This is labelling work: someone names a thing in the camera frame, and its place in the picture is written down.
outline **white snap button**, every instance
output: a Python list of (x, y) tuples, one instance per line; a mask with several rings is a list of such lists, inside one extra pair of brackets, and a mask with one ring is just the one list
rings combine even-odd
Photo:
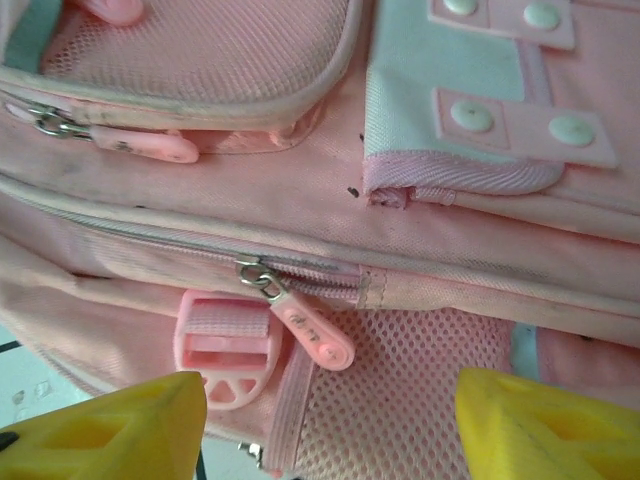
[(493, 116), (485, 107), (469, 100), (460, 100), (451, 107), (451, 117), (465, 130), (483, 133), (493, 127)]
[(592, 144), (596, 138), (591, 125), (572, 115), (564, 115), (551, 120), (549, 132), (559, 142), (573, 147), (586, 147)]
[(444, 6), (451, 13), (466, 17), (478, 9), (478, 0), (444, 0)]
[(524, 21), (539, 30), (555, 30), (562, 18), (555, 5), (546, 2), (533, 2), (524, 9)]

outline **yellow plastic object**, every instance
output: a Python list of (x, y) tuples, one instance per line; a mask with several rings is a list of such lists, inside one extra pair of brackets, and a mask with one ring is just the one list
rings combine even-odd
[(206, 413), (200, 374), (181, 372), (16, 423), (0, 480), (192, 480)]
[(470, 368), (456, 416), (473, 480), (640, 478), (640, 412)]

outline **white floor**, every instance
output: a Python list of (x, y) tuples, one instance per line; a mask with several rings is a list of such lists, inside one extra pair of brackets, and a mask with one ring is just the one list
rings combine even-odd
[[(13, 341), (0, 326), (0, 346)], [(88, 396), (24, 347), (0, 353), (0, 428), (86, 400)], [(237, 445), (205, 439), (207, 480), (268, 480)]]

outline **pink backpack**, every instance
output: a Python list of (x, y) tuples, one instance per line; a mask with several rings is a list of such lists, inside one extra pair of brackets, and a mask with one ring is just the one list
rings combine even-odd
[(465, 366), (640, 408), (640, 7), (376, 3), (0, 0), (3, 323), (275, 476), (469, 478)]

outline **mesh pocket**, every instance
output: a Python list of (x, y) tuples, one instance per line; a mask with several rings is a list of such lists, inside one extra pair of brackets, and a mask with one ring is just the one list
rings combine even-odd
[(347, 312), (344, 372), (318, 370), (296, 471), (306, 480), (468, 479), (454, 415), (465, 366), (509, 371), (512, 322), (452, 309)]
[(255, 103), (312, 83), (334, 55), (348, 0), (150, 0), (115, 28), (69, 9), (47, 76), (137, 95)]

